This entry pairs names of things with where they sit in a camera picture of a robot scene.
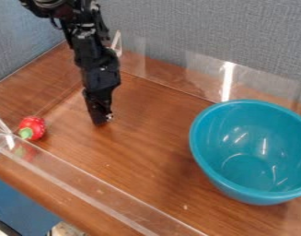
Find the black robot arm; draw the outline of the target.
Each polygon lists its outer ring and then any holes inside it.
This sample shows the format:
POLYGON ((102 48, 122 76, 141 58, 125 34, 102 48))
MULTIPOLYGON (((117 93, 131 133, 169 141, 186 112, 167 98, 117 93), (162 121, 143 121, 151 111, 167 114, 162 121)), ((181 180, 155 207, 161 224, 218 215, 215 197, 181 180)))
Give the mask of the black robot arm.
POLYGON ((91 121, 106 124, 113 118, 113 92, 121 85, 119 56, 111 48, 110 30, 98 0, 19 0, 39 18, 49 18, 65 32, 81 68, 83 96, 91 121))

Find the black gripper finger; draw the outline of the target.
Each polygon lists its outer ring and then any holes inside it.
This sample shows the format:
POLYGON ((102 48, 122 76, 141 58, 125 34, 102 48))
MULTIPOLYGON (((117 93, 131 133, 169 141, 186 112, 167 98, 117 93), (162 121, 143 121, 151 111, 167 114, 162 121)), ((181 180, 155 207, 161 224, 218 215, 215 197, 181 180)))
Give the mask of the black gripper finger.
POLYGON ((87 104, 87 111, 91 121, 95 125, 102 125, 110 122, 114 118, 111 110, 113 106, 113 91, 103 89, 95 92, 83 90, 83 96, 87 104))

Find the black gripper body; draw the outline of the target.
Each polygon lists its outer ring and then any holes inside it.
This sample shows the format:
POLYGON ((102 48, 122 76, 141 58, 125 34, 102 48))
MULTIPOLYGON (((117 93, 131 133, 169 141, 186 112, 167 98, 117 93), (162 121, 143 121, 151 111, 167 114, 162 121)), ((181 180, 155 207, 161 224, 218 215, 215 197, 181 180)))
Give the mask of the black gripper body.
POLYGON ((114 53, 102 57, 82 56, 85 96, 91 99, 110 99, 114 89, 121 85, 119 58, 114 53))

